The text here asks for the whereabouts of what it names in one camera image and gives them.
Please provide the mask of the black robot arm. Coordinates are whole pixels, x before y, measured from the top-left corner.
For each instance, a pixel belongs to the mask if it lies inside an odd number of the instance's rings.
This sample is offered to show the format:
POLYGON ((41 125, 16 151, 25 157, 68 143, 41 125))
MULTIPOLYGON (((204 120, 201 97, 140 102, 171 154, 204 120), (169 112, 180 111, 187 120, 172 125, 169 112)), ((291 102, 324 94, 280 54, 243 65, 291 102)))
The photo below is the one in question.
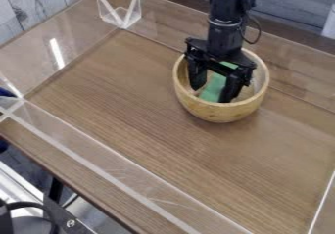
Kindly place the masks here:
POLYGON ((207 82, 211 71, 224 78, 217 87, 216 103, 229 103, 239 95, 241 88, 249 85, 255 62, 244 55, 241 44, 255 44, 244 37, 248 12, 256 0, 208 0, 208 32, 207 38, 185 39, 184 59, 189 86, 200 89, 207 82))

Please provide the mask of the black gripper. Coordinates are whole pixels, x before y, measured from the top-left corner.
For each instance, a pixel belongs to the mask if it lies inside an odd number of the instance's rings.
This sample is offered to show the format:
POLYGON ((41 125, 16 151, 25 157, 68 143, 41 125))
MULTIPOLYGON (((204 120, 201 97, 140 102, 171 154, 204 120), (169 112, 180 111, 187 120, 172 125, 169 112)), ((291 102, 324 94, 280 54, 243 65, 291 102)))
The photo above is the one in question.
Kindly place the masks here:
POLYGON ((187 60, 187 71, 189 85, 193 90, 200 89, 207 82, 207 70, 228 75, 237 71, 241 77, 231 75, 220 93, 220 103, 228 103, 239 94, 241 86, 248 86, 252 71, 256 69, 255 62, 244 55, 241 49, 232 50, 228 54, 215 56, 207 51, 207 41, 188 37, 184 59, 187 60))

